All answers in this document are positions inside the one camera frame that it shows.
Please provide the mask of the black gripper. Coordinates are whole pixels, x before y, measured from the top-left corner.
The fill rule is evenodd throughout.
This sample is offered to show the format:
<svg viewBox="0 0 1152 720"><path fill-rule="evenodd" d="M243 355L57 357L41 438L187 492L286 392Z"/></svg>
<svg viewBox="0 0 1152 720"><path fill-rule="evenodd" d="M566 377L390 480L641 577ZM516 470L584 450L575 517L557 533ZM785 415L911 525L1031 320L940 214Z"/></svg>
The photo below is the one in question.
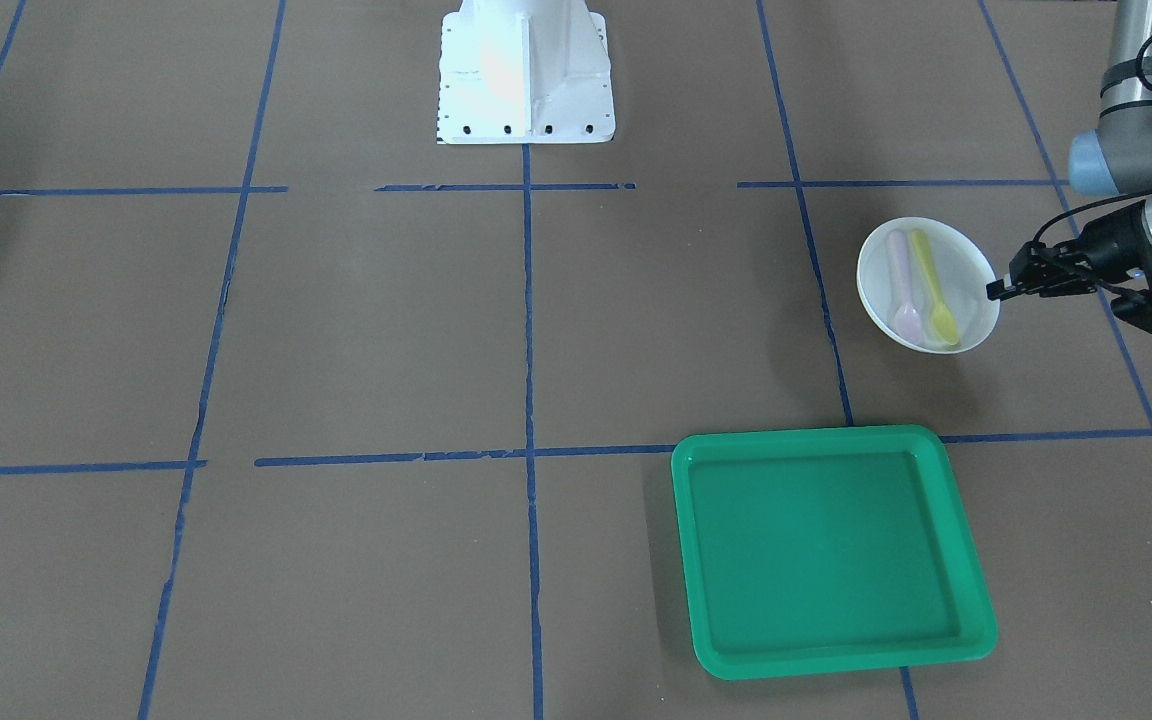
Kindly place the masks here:
<svg viewBox="0 0 1152 720"><path fill-rule="evenodd" d="M1132 205L1085 225L1079 236L1039 251L1041 258L1014 258L1005 276L986 286L990 301L1023 295L1062 297L1120 285L1152 266L1146 205Z"/></svg>

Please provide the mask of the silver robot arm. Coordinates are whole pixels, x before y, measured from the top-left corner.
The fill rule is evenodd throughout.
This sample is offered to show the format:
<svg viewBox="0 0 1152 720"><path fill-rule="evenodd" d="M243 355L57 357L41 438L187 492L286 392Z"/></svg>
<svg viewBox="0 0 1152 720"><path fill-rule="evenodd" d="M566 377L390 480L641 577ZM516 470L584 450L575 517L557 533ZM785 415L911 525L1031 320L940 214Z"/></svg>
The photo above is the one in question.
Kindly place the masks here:
<svg viewBox="0 0 1152 720"><path fill-rule="evenodd" d="M1121 1L1100 83L1100 118L1074 138L1069 181L1108 213L1073 240L1024 243L990 300L1111 291L1120 305L1152 304L1152 1Z"/></svg>

